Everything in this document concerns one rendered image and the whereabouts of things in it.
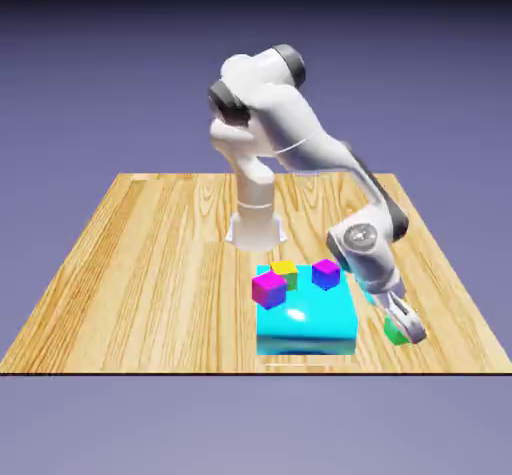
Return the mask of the small purple cube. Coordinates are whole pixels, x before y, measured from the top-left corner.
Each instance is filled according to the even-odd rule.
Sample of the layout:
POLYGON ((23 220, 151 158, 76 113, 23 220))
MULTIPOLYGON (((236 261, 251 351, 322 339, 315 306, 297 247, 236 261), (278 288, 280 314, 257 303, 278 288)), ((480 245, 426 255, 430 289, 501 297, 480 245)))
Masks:
POLYGON ((329 259, 323 259, 312 265, 312 283, 323 290, 329 290, 340 283, 341 268, 329 259))

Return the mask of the small green cube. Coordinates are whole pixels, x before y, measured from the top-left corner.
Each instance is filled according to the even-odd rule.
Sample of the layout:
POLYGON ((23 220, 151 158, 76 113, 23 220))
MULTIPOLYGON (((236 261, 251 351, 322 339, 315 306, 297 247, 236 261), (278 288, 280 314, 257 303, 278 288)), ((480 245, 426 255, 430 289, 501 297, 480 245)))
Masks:
POLYGON ((395 346, 404 345, 409 342, 408 338, 388 316, 386 316, 384 320, 384 333, 388 340, 395 346))

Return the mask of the large cyan box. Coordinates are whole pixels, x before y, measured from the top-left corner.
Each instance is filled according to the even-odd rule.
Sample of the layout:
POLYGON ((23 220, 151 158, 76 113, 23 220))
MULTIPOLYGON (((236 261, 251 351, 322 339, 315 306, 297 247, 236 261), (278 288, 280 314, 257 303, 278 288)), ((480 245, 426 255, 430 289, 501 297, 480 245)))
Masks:
MULTIPOLYGON (((340 267, 340 283, 323 290, 312 283, 312 265, 297 266, 297 289, 287 290, 281 305, 266 310, 253 301, 257 354, 355 353, 358 318, 345 272, 340 267)), ((272 271, 270 264, 259 265, 256 276, 269 271, 272 271)))

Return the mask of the small magenta cube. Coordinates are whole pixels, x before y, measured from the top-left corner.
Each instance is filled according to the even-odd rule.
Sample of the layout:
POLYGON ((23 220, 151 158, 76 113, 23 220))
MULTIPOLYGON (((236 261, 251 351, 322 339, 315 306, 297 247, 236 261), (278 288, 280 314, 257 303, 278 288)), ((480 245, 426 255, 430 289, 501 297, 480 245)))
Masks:
POLYGON ((285 278, 269 271, 252 279, 252 299, 264 309, 272 309, 285 302, 287 288, 285 278))

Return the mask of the small yellow cube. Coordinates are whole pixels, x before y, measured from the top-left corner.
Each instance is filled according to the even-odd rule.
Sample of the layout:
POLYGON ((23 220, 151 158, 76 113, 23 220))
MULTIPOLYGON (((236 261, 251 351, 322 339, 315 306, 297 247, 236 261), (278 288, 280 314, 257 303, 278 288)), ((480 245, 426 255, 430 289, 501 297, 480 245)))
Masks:
POLYGON ((287 290, 293 291, 297 289, 298 269, 293 261, 281 260, 270 263, 271 270, 287 281, 287 290))

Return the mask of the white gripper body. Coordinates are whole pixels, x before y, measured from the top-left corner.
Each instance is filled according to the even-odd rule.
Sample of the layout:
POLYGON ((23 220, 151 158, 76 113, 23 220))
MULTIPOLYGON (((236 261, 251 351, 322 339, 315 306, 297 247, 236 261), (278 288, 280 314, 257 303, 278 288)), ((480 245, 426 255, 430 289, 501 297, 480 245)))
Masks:
POLYGON ((393 291, 375 296, 379 308, 412 344, 423 341, 426 329, 416 311, 393 291))

